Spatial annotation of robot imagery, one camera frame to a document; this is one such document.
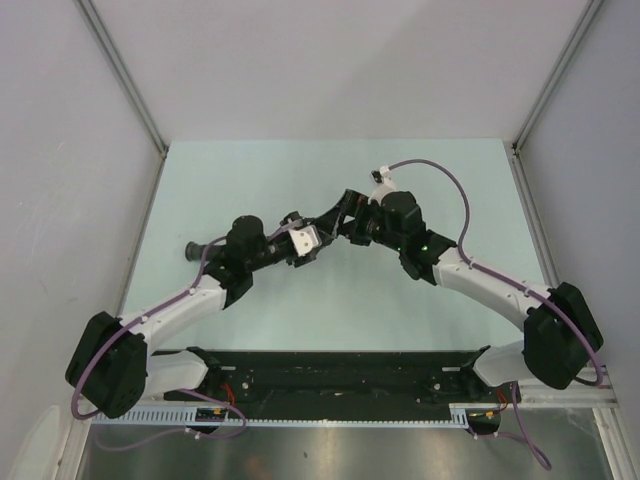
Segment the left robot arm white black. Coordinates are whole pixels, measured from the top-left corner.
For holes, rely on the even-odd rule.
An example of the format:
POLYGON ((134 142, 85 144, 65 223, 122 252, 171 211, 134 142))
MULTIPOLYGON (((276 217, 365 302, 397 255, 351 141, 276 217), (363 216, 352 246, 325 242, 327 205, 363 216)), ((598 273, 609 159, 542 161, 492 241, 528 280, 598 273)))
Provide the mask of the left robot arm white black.
POLYGON ((252 288, 256 271, 280 262, 298 267, 313 261, 335 240, 338 220, 337 213, 291 213, 267 235, 258 217, 245 215, 226 235, 204 245, 189 243, 185 255, 199 265, 191 284, 137 313, 114 317, 102 311, 88 321, 65 372, 74 389, 73 417, 118 418, 142 398, 175 390, 189 390, 202 400, 214 397, 221 376, 203 353, 186 349, 160 356, 158 350, 240 300, 252 288))

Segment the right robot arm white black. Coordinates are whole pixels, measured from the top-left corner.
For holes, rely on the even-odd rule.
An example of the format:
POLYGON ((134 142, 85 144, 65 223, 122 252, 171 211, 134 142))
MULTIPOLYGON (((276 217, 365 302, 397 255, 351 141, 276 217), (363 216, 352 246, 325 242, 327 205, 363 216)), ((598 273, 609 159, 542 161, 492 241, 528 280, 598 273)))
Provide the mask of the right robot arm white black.
POLYGON ((486 400, 497 386, 531 378, 564 390, 603 345, 577 287, 517 282, 463 256, 459 243, 427 228, 409 192, 376 201, 347 190, 332 209, 309 222, 322 246, 339 236, 356 245, 382 245, 397 253, 410 278, 458 292, 522 332, 519 341, 481 348, 468 364, 461 388, 473 401, 486 400))

